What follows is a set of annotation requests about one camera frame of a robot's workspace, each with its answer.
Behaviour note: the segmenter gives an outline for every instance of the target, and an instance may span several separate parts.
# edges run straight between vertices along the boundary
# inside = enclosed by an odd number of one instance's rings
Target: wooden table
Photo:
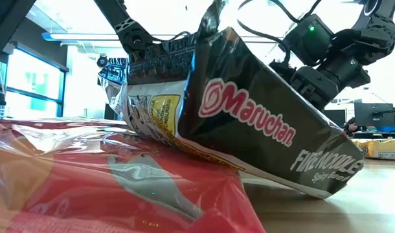
[[[395,161],[365,161],[348,186],[327,200],[243,174],[267,233],[395,233]]]

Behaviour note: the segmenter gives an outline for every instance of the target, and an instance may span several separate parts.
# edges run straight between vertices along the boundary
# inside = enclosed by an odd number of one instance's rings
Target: red maruchan logo
[[[287,147],[293,143],[296,130],[282,121],[282,114],[274,115],[264,106],[256,104],[249,98],[248,91],[238,90],[234,82],[225,83],[221,78],[215,78],[206,85],[199,117],[213,117],[221,111]]]

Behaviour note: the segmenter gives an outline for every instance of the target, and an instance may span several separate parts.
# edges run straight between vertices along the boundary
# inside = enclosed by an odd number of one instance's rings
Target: plastic wrapper
[[[236,170],[121,123],[0,120],[0,232],[264,232]]]
[[[219,28],[225,6],[215,0],[195,34],[129,54],[119,83],[107,75],[112,68],[100,72],[116,112],[143,137],[331,196],[363,167],[363,155],[233,28]]]
[[[395,139],[352,139],[370,159],[395,160]]]

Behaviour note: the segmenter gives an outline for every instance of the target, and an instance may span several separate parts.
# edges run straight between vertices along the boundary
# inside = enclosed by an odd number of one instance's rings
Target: red plastic bag
[[[264,232],[237,171],[124,127],[0,120],[0,232]]]

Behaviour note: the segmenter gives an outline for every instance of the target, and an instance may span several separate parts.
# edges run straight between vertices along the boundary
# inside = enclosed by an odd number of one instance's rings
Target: yellow label
[[[150,114],[157,120],[160,127],[164,127],[171,135],[176,132],[176,108],[179,104],[180,96],[176,94],[162,94],[153,96],[150,104]]]

